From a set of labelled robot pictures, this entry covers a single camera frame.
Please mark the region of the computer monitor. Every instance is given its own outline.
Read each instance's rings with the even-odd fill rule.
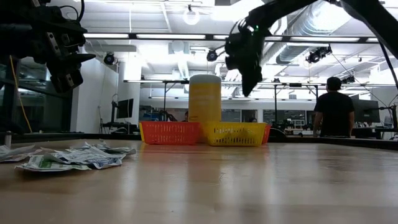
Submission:
[[[133,102],[134,99],[119,101],[117,118],[131,118]]]
[[[352,100],[356,122],[380,123],[379,102],[374,100]]]

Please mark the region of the white ceiling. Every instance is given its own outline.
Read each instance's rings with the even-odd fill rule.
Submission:
[[[72,5],[80,11],[80,2],[72,0],[53,1],[53,4]],[[193,6],[193,9],[200,12],[200,20],[194,26],[184,22],[183,13],[187,10],[185,5],[171,5],[165,3],[165,11],[159,3],[149,4],[110,4],[103,2],[86,2],[85,14],[81,22],[82,26],[89,32],[140,32],[140,33],[179,33],[179,34],[228,34],[232,28],[233,21],[216,21],[212,19],[220,11],[220,7],[214,7],[213,1],[204,1],[204,6]],[[65,17],[76,18],[75,13],[68,8],[62,9]],[[388,8],[393,16],[398,17],[398,8]],[[355,19],[336,30],[333,35],[373,35],[372,32],[362,23]],[[142,74],[146,78],[159,74],[171,74],[178,70],[176,55],[169,55],[168,44],[170,41],[149,41],[149,40],[91,40],[96,51],[103,54],[101,47],[107,45],[135,45],[142,57]],[[191,46],[204,46],[214,48],[222,45],[223,42],[191,41]],[[332,44],[333,53],[341,60],[347,69],[353,69],[358,78],[366,80],[369,69],[377,63],[368,63],[382,55],[379,45],[369,44]],[[125,57],[126,52],[116,53],[118,57]],[[190,70],[201,70],[214,72],[216,62],[207,62],[206,53],[190,55],[188,67]],[[283,79],[292,82],[306,81],[308,77],[330,77],[341,74],[345,69],[333,58],[328,56],[324,61],[315,64],[310,69],[304,62],[297,62],[298,66],[289,66],[284,72]]]

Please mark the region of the yellow basket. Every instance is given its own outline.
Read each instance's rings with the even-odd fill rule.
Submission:
[[[211,146],[260,146],[266,123],[209,122],[205,125]]]

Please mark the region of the orange basket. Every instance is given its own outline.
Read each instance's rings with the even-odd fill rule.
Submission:
[[[200,123],[143,121],[141,138],[146,144],[193,145],[200,137]]]
[[[266,144],[268,142],[268,137],[269,137],[269,133],[271,131],[271,127],[272,127],[272,125],[270,125],[270,124],[268,124],[266,126],[266,130],[264,131],[264,137],[262,138],[261,144]]]

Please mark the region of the ceiling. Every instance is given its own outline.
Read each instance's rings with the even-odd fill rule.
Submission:
[[[89,32],[135,32],[135,33],[175,33],[175,34],[229,34],[233,24],[234,16],[248,12],[250,7],[247,2],[254,5],[260,0],[242,0],[231,6],[215,6],[218,1],[129,1],[129,3],[109,3],[113,0],[86,0],[85,13],[81,25]],[[58,6],[71,5],[80,11],[80,1],[58,0],[52,4]],[[184,21],[184,12],[187,5],[192,4],[192,9],[199,13],[199,21],[195,25],[188,25]],[[398,4],[385,5],[387,10],[398,18]],[[64,16],[75,19],[75,12],[69,8],[62,9]],[[287,22],[293,19],[299,12],[287,17]],[[189,14],[188,21],[191,22],[194,15]],[[362,23],[350,19],[347,23],[335,30],[332,35],[373,35]],[[114,46],[123,46],[126,50],[115,52],[115,56],[124,60],[128,55],[130,46],[136,46],[142,59],[142,75],[145,79],[166,79],[167,75],[178,73],[178,61],[181,56],[169,53],[169,43],[166,40],[90,40],[86,44],[88,52],[95,51],[102,56]],[[188,48],[204,47],[204,50],[194,50],[184,56],[191,74],[209,73],[214,74],[216,64],[223,63],[223,56],[216,62],[207,62],[206,49],[216,48],[223,44],[218,41],[188,41]],[[283,82],[326,82],[331,76],[347,74],[346,69],[353,72],[357,82],[369,81],[371,69],[383,64],[382,52],[378,44],[331,44],[333,55],[329,55],[321,62],[308,66],[305,56],[297,57],[288,66],[274,71],[274,66],[263,66],[263,79],[270,82],[273,78],[280,78]]]

